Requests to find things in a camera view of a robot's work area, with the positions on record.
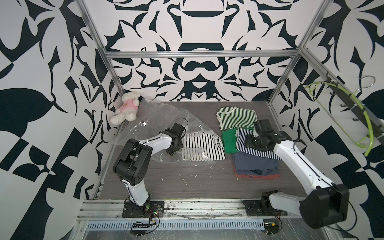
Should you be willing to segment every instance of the wire hanger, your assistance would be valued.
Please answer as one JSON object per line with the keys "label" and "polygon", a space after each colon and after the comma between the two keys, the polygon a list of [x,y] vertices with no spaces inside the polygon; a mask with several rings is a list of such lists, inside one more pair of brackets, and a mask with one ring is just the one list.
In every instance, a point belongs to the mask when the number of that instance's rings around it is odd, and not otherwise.
{"label": "wire hanger", "polygon": [[361,91],[363,88],[369,88],[369,87],[372,87],[373,86],[373,84],[375,84],[375,82],[376,82],[376,78],[374,77],[374,76],[372,76],[372,75],[366,75],[366,76],[364,76],[364,77],[361,77],[361,78],[358,78],[358,79],[363,79],[363,78],[366,78],[366,77],[372,77],[373,78],[373,83],[371,84],[371,85],[369,85],[368,87],[361,87],[361,88],[358,88],[356,91],[354,91],[353,92],[353,94],[355,94],[357,91]]}

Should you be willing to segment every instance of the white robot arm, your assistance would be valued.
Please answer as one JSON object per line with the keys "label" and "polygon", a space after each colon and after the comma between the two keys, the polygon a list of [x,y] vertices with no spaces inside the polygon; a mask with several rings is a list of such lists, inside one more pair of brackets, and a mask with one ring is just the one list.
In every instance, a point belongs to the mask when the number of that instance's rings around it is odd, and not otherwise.
{"label": "white robot arm", "polygon": [[[263,211],[273,214],[283,210],[296,214],[314,229],[344,221],[348,210],[348,189],[342,184],[335,185],[301,153],[284,131],[275,132],[268,120],[256,121],[255,129],[259,136],[248,135],[246,146],[276,153],[308,194],[307,197],[297,197],[276,190],[263,193]],[[143,178],[151,155],[163,149],[173,155],[183,147],[181,135],[184,131],[182,125],[175,123],[172,129],[167,128],[156,137],[141,141],[130,139],[115,162],[113,171],[126,185],[130,201],[139,212],[145,212],[150,201]]]}

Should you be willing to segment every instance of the green and white striped shirt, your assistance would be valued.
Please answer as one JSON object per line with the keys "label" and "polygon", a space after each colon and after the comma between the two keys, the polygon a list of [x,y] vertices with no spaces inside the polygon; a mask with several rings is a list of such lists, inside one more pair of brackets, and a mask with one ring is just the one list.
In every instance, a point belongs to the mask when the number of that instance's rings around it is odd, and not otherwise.
{"label": "green and white striped shirt", "polygon": [[218,108],[216,118],[221,131],[238,127],[254,127],[253,122],[257,121],[254,110],[238,107]]}

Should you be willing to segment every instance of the white teddy bear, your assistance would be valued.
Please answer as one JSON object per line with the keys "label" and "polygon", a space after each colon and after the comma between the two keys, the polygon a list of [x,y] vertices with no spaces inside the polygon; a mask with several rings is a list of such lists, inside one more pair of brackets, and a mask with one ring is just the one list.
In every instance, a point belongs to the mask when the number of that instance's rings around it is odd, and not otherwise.
{"label": "white teddy bear", "polygon": [[132,122],[136,119],[137,109],[139,108],[139,97],[141,96],[140,92],[129,92],[123,94],[121,100],[123,105],[116,109],[115,116],[111,116],[109,121],[113,125],[119,125],[124,120]]}

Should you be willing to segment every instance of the metal vent grille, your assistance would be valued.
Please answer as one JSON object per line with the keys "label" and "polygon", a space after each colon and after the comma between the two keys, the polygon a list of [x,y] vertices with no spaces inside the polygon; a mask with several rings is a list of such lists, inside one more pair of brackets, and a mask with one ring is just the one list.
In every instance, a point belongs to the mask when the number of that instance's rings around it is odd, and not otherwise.
{"label": "metal vent grille", "polygon": [[[137,220],[89,221],[88,231],[130,230]],[[262,219],[199,219],[161,220],[157,230],[212,230],[212,229],[253,229],[264,230]]]}

